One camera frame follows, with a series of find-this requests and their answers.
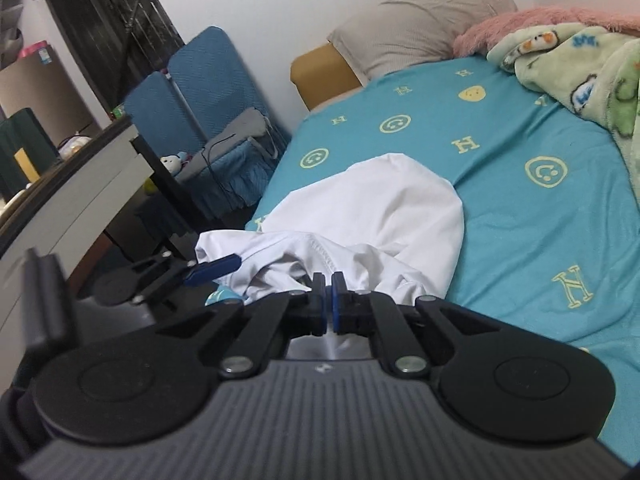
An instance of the stuffed toy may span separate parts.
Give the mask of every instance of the stuffed toy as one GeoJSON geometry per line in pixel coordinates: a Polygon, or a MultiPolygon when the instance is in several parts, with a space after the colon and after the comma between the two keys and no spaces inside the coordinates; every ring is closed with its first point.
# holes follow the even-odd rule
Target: stuffed toy
{"type": "MultiPolygon", "coordinates": [[[[182,171],[182,168],[184,168],[192,158],[192,155],[189,155],[185,152],[178,152],[177,155],[161,156],[160,162],[162,162],[166,170],[171,173],[172,176],[176,176],[182,171]]],[[[143,189],[148,195],[158,191],[156,184],[154,184],[150,178],[145,180],[143,189]]]]}

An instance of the pillow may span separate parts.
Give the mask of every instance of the pillow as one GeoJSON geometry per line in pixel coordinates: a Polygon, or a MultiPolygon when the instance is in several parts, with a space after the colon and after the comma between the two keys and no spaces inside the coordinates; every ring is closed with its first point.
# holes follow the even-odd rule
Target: pillow
{"type": "Polygon", "coordinates": [[[370,80],[411,65],[452,57],[468,28],[513,0],[387,0],[343,23],[328,37],[355,74],[370,80]]]}

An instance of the white desk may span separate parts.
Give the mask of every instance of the white desk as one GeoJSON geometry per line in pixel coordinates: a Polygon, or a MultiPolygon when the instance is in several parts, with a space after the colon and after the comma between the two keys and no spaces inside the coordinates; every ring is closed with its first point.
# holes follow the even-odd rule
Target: white desk
{"type": "MultiPolygon", "coordinates": [[[[135,126],[128,126],[120,133],[107,129],[101,135],[107,137],[98,137],[86,146],[84,150],[88,151],[84,156],[92,149],[98,151],[62,184],[60,179],[47,180],[45,174],[41,180],[46,182],[36,183],[28,190],[12,216],[24,216],[29,207],[34,209],[36,197],[29,194],[44,193],[45,186],[57,187],[53,194],[50,189],[45,193],[48,198],[37,207],[27,224],[14,226],[13,233],[10,232],[12,218],[3,219],[5,224],[0,226],[0,239],[9,240],[0,258],[0,391],[10,385],[24,352],[20,294],[25,250],[35,248],[40,255],[56,253],[64,273],[70,275],[100,233],[153,173],[130,143],[138,136],[135,126]]],[[[65,164],[73,164],[74,158],[65,164]]]]}

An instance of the cartoon print blanket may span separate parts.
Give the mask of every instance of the cartoon print blanket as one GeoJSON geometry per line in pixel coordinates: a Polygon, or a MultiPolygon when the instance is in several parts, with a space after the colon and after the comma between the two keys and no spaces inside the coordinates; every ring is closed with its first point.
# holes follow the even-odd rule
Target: cartoon print blanket
{"type": "Polygon", "coordinates": [[[609,130],[640,202],[640,39],[581,23],[539,25],[506,36],[487,61],[609,130]]]}

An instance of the black circular pad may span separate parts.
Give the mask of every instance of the black circular pad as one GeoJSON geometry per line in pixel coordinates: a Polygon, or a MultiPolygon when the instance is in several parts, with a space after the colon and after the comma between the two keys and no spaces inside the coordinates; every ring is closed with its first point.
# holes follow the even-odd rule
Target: black circular pad
{"type": "Polygon", "coordinates": [[[516,357],[495,369],[495,381],[508,394],[544,400],[564,392],[569,373],[549,359],[516,357]]]}
{"type": "Polygon", "coordinates": [[[34,400],[56,433],[124,446],[185,424],[206,402],[211,381],[180,339],[129,335],[54,359],[36,378],[34,400]]]}
{"type": "Polygon", "coordinates": [[[596,437],[615,394],[593,356],[509,326],[465,337],[438,388],[449,409],[481,433],[545,446],[596,437]]]}
{"type": "Polygon", "coordinates": [[[146,392],[156,374],[141,360],[114,359],[89,367],[80,375],[80,389],[95,400],[120,402],[146,392]]]}
{"type": "Polygon", "coordinates": [[[95,301],[104,306],[115,306],[129,301],[136,295],[140,276],[129,268],[104,274],[94,283],[95,301]]]}

